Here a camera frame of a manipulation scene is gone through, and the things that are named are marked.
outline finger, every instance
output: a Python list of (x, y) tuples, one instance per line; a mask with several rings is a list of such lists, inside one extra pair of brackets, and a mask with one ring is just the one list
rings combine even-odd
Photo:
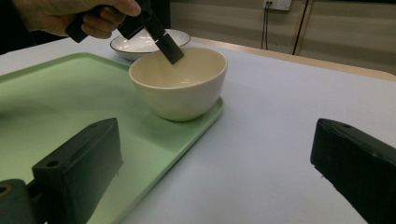
[(93, 14), (85, 14), (83, 17), (83, 21), (85, 24), (105, 32), (112, 32), (117, 29), (118, 24), (113, 23), (111, 21), (105, 20)]
[(141, 11), (140, 6), (135, 0), (91, 0), (89, 3), (92, 4), (92, 7), (98, 5), (113, 6), (128, 16), (138, 16)]
[(125, 19), (125, 14), (113, 7), (105, 7), (101, 10), (100, 17), (107, 21), (111, 21), (114, 24), (120, 25)]
[(98, 30), (97, 28), (92, 27), (89, 24), (85, 24), (85, 23), (82, 24), (81, 30), (87, 35), (91, 35), (93, 37), (100, 39), (108, 39), (111, 37), (112, 34), (109, 31)]

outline black handle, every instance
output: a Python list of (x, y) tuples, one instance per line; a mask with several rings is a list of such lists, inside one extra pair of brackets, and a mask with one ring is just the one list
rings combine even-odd
[(106, 6), (96, 6), (93, 9), (89, 10), (88, 12), (80, 12), (77, 16), (72, 20), (72, 22), (67, 26), (66, 33), (76, 42), (81, 42), (85, 39), (88, 35), (85, 34), (81, 30), (81, 25), (84, 23), (82, 17), (85, 13), (91, 13), (94, 15), (99, 16), (100, 10)]

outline plate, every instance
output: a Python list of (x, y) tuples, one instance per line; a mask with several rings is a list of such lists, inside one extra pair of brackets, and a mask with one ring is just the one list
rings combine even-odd
[[(168, 33), (180, 47), (188, 44), (191, 39), (190, 35), (178, 30), (166, 29), (166, 33)], [(146, 29), (141, 30), (130, 40), (119, 35), (111, 41), (110, 47), (121, 57), (129, 60), (136, 60), (146, 54), (159, 50)]]

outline bowl rim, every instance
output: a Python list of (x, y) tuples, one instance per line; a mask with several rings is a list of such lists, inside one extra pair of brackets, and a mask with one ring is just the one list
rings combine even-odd
[(215, 49), (203, 48), (203, 47), (184, 47), (183, 49), (205, 49), (205, 50), (210, 50), (212, 52), (216, 52), (219, 56), (221, 56), (221, 58), (224, 59), (225, 64), (224, 64), (223, 68), (221, 69), (221, 71), (219, 71), (215, 76), (213, 76), (213, 77), (211, 77), (211, 78), (209, 78), (209, 79), (207, 79), (205, 81), (202, 81), (200, 83), (192, 84), (192, 85), (189, 85), (189, 86), (181, 86), (181, 87), (155, 87), (155, 86), (150, 86), (150, 85), (147, 85), (147, 84), (144, 84), (142, 82), (137, 81), (131, 74), (131, 70), (132, 70), (132, 67), (134, 66), (134, 64), (138, 63), (138, 61), (144, 60), (146, 57), (149, 56), (149, 55), (145, 55), (144, 57), (141, 57), (141, 58), (137, 59), (129, 67), (128, 75), (129, 75), (130, 79), (132, 80), (133, 83), (138, 84), (139, 86), (142, 86), (142, 87), (145, 87), (145, 88), (148, 88), (148, 89), (169, 90), (170, 91), (170, 90), (183, 90), (183, 89), (187, 89), (187, 88), (199, 87), (199, 86), (204, 85), (207, 82), (209, 82), (209, 81), (211, 81), (211, 80), (213, 80), (215, 78), (218, 78), (220, 76), (225, 76), (225, 72), (226, 72), (226, 70), (228, 68), (228, 60), (227, 60), (227, 58), (225, 57), (225, 55), (223, 53), (221, 53), (221, 52), (219, 52), (219, 51), (217, 51)]
[[(179, 30), (174, 30), (174, 29), (165, 29), (165, 31), (166, 31), (166, 33), (168, 33), (169, 31), (172, 31), (172, 32), (180, 32), (180, 33), (185, 34), (185, 35), (188, 37), (187, 41), (186, 41), (185, 43), (179, 45), (179, 47), (185, 46), (185, 45), (187, 45), (188, 43), (190, 43), (190, 41), (191, 41), (191, 36), (190, 36), (189, 34), (187, 34), (186, 32), (179, 31)], [(141, 51), (141, 52), (136, 52), (136, 51), (128, 51), (128, 50), (115, 49), (115, 48), (113, 47), (113, 42), (114, 42), (116, 39), (118, 39), (118, 38), (124, 38), (124, 39), (125, 39), (125, 37), (123, 37), (122, 35), (118, 35), (118, 36), (116, 36), (114, 39), (112, 39), (111, 42), (110, 42), (110, 47), (111, 47), (112, 49), (114, 49), (115, 51), (118, 51), (118, 52), (128, 53), (128, 54), (148, 54), (148, 53), (153, 53), (153, 52), (159, 51), (159, 50), (157, 49), (157, 50), (155, 50), (155, 51)]]

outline light green tray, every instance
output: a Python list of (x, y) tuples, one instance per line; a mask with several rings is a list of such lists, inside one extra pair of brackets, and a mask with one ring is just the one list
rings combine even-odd
[(223, 110), (172, 122), (141, 102), (129, 65), (73, 54), (0, 76), (0, 180), (33, 179), (31, 168), (87, 125), (117, 118), (124, 164), (89, 223), (117, 223)]

